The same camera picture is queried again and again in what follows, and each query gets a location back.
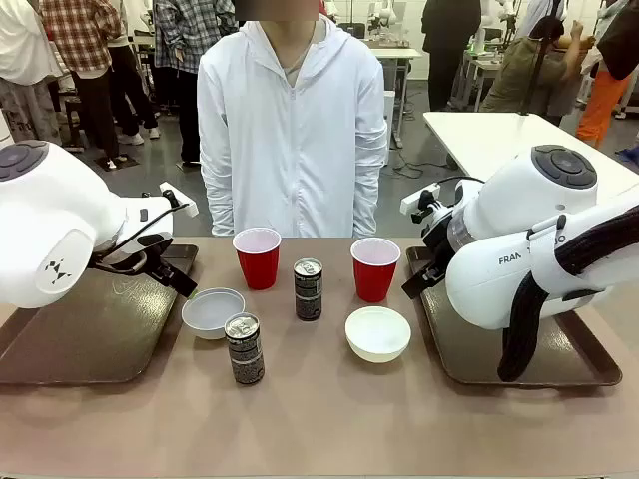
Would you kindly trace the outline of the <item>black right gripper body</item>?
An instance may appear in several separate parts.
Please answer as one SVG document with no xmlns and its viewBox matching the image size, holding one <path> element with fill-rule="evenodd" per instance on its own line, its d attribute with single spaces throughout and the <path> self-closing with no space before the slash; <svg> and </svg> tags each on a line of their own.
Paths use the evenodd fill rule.
<svg viewBox="0 0 639 479">
<path fill-rule="evenodd" d="M 448 212 L 440 218 L 432 219 L 422 231 L 422 241 L 432 256 L 431 268 L 438 272 L 445 272 L 450 260 L 455 255 L 447 236 L 448 224 L 452 213 Z"/>
</svg>

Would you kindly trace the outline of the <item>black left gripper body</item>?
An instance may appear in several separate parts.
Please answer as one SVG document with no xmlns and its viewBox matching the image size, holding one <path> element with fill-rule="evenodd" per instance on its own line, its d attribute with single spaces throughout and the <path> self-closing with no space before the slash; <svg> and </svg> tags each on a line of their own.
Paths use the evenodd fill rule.
<svg viewBox="0 0 639 479">
<path fill-rule="evenodd" d="M 173 242 L 167 232 L 138 235 L 91 255 L 91 268 L 113 274 L 140 274 Z"/>
</svg>

